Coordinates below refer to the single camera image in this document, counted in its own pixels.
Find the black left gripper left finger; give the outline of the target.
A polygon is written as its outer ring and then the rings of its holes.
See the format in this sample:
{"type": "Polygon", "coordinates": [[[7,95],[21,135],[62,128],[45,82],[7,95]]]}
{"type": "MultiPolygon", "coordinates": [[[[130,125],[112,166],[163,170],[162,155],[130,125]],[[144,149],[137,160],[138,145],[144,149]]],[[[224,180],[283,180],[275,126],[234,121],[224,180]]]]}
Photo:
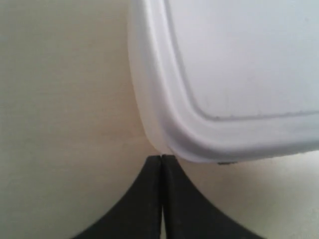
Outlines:
{"type": "Polygon", "coordinates": [[[76,239],[159,239],[161,157],[149,156],[124,196],[76,239]]]}

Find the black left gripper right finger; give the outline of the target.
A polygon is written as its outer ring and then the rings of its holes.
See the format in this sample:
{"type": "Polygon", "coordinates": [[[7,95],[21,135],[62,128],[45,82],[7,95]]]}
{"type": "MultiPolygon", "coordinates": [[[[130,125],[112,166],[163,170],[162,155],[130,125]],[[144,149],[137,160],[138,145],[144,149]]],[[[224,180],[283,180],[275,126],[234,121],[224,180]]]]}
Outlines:
{"type": "Polygon", "coordinates": [[[161,203],[168,239],[259,239],[215,207],[172,155],[161,157],[161,203]]]}

